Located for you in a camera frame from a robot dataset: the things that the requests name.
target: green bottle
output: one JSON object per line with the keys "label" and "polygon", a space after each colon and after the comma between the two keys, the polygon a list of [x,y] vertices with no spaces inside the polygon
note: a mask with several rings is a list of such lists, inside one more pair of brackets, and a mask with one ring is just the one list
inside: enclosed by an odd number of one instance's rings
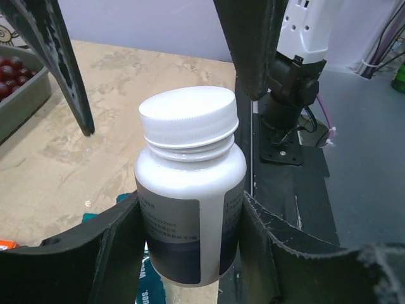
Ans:
{"label": "green bottle", "polygon": [[392,79],[391,87],[398,92],[405,93],[405,61],[399,67],[397,75]]}

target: gray floor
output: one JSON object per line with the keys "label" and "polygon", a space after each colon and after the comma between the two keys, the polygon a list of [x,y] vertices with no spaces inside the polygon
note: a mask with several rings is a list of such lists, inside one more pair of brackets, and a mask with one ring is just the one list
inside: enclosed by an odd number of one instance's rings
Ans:
{"label": "gray floor", "polygon": [[[324,152],[342,246],[405,242],[405,95],[387,77],[325,70],[320,84],[337,128]],[[317,103],[312,109],[325,121]]]}

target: grape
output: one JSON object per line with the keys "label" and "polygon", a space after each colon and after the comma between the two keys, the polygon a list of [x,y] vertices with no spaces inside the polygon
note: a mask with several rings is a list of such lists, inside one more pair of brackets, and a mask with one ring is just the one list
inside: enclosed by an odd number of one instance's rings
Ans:
{"label": "grape", "polygon": [[17,85],[17,82],[14,79],[9,79],[5,82],[6,86],[10,89],[14,88]]}
{"label": "grape", "polygon": [[9,59],[9,61],[11,63],[10,66],[13,67],[15,70],[23,68],[23,61],[20,57],[13,56]]}
{"label": "grape", "polygon": [[11,62],[8,58],[0,56],[0,67],[2,67],[3,65],[10,65]]}
{"label": "grape", "polygon": [[26,76],[31,78],[31,71],[28,68],[21,68],[17,72],[18,76]]}
{"label": "grape", "polygon": [[15,72],[12,67],[9,65],[3,65],[0,67],[0,73],[3,76],[3,79],[13,79],[15,77]]}
{"label": "grape", "polygon": [[13,87],[11,89],[11,92],[14,93],[15,91],[17,91],[19,88],[21,88],[19,85],[16,85],[15,87]]}
{"label": "grape", "polygon": [[2,82],[0,82],[0,98],[6,98],[10,94],[11,94],[11,91],[10,91],[9,87],[6,86],[6,84],[3,84]]}
{"label": "grape", "polygon": [[26,83],[29,79],[26,76],[19,76],[17,78],[17,84],[22,86],[24,83]]}

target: bottle neck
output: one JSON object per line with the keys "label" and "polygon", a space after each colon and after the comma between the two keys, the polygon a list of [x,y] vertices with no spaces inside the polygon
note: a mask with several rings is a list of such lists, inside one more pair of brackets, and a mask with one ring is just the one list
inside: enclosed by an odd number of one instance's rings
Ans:
{"label": "bottle neck", "polygon": [[157,156],[176,162],[202,162],[224,155],[235,142],[232,134],[220,141],[205,146],[188,149],[167,149],[156,147],[147,142],[147,147]]}

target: white ribbed cap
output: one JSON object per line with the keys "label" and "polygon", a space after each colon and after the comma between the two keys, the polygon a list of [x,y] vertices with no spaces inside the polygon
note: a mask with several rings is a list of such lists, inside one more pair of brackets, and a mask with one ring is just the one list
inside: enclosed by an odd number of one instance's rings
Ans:
{"label": "white ribbed cap", "polygon": [[184,87],[153,96],[139,106],[146,140],[162,148],[193,148],[235,132],[235,94],[223,87]]}

